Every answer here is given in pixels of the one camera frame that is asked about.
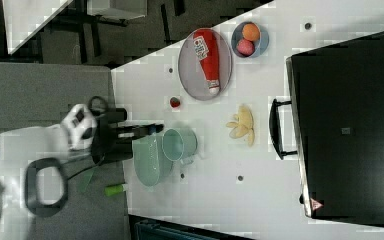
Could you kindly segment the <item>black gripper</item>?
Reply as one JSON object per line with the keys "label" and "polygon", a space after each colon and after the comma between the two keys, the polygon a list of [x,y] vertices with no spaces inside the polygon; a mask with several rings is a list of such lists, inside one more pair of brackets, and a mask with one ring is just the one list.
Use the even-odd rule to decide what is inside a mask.
{"label": "black gripper", "polygon": [[110,147],[120,134],[132,133],[134,137],[139,138],[159,133],[164,129],[163,124],[119,126],[119,123],[127,120],[127,111],[124,108],[108,111],[92,109],[91,112],[97,120],[93,147]]}

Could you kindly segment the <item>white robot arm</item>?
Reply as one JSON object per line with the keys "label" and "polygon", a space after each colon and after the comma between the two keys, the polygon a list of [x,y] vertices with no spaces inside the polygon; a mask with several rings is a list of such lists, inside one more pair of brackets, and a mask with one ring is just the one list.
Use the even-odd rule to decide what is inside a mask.
{"label": "white robot arm", "polygon": [[[68,201],[68,181],[64,165],[90,157],[98,167],[106,163],[121,133],[130,140],[159,133],[162,124],[115,127],[126,119],[122,108],[111,112],[89,104],[76,104],[63,120],[48,127],[33,126],[0,133],[0,240],[27,240],[37,218],[59,213]],[[39,172],[54,169],[60,193],[54,201],[40,197]]]}

